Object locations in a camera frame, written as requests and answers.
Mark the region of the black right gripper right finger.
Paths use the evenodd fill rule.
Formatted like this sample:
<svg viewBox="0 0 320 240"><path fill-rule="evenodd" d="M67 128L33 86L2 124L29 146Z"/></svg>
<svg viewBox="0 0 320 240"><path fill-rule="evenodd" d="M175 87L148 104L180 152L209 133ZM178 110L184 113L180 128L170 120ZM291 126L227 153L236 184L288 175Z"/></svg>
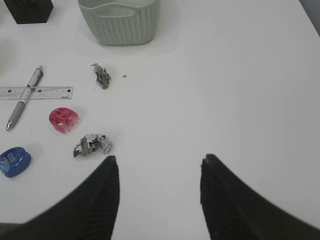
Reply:
<svg viewBox="0 0 320 240"><path fill-rule="evenodd" d="M217 156L201 164L200 204L212 240L318 240L320 230L277 207Z"/></svg>

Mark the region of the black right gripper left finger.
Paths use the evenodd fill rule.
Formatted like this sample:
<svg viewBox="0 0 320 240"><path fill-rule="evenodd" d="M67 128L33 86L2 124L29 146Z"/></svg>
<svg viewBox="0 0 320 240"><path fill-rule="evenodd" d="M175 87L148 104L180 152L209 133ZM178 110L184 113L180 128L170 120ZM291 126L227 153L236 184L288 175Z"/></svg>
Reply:
<svg viewBox="0 0 320 240"><path fill-rule="evenodd" d="M75 190L2 240L110 240L120 205L117 159L108 156Z"/></svg>

